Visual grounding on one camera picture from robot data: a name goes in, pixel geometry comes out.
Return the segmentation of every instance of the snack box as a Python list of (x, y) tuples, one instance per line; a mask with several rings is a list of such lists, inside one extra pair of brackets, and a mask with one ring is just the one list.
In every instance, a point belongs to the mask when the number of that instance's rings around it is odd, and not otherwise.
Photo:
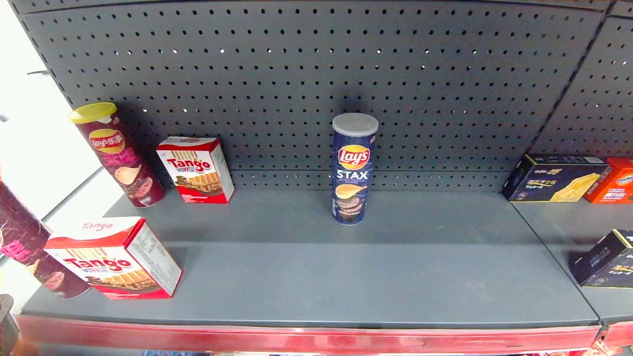
[(171, 298), (182, 275), (142, 217), (77, 222), (44, 251), (112, 300)]
[(633, 231), (614, 229), (570, 264), (581, 286), (633, 288)]
[(633, 158), (611, 157), (609, 167), (585, 193), (591, 203), (633, 203)]
[(185, 203), (229, 202), (235, 188), (219, 139), (169, 137), (156, 152)]
[(598, 157), (524, 155), (501, 194), (510, 201), (578, 201), (606, 168)]

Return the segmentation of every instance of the tango wafer box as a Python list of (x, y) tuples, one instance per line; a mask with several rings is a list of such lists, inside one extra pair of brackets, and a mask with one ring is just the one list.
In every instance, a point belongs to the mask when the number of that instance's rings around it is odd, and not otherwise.
[(578, 201), (606, 168), (598, 157), (524, 155), (501, 194), (510, 201)]
[(182, 270), (141, 217), (78, 222), (44, 250), (112, 300), (171, 298)]
[(235, 188), (219, 139), (169, 137), (156, 152), (185, 203), (229, 202)]

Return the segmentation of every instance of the pegboard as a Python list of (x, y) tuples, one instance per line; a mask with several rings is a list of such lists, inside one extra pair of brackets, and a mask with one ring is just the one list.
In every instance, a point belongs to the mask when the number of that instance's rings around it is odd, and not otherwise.
[(633, 153), (633, 20), (608, 18), (556, 112), (537, 153)]
[[(376, 171), (371, 189), (393, 191), (498, 191), (507, 172), (394, 172)], [(248, 189), (330, 189), (332, 176), (324, 171), (236, 170), (232, 174), (238, 188)]]
[[(9, 0), (14, 10), (26, 15), (43, 11), (54, 11), (72, 8), (82, 8), (102, 5), (132, 4), (169, 0)], [(603, 11), (609, 4), (607, 0), (485, 0), (504, 1), (507, 3), (537, 4), (548, 6), (562, 6)]]
[(73, 107), (116, 102), (155, 167), (166, 136), (220, 136), (235, 175), (328, 171), (331, 120), (351, 111), (381, 123), (377, 171), (509, 172), (601, 13), (497, 2), (159, 1), (21, 18)]
[(618, 0), (609, 12), (611, 16), (633, 17), (633, 2)]

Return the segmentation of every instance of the blue chip can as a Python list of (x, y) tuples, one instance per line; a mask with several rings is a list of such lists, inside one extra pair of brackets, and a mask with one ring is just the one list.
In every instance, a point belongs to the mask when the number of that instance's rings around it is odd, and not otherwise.
[(356, 225), (365, 216), (378, 120), (345, 113), (335, 117), (332, 126), (332, 214), (340, 224)]

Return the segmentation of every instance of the potato chip image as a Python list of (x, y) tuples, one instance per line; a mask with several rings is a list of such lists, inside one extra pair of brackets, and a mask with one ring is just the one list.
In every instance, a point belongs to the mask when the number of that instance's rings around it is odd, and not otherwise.
[(365, 188), (367, 188), (367, 186), (361, 187), (355, 184), (341, 184), (336, 187), (334, 192), (340, 199), (349, 199)]

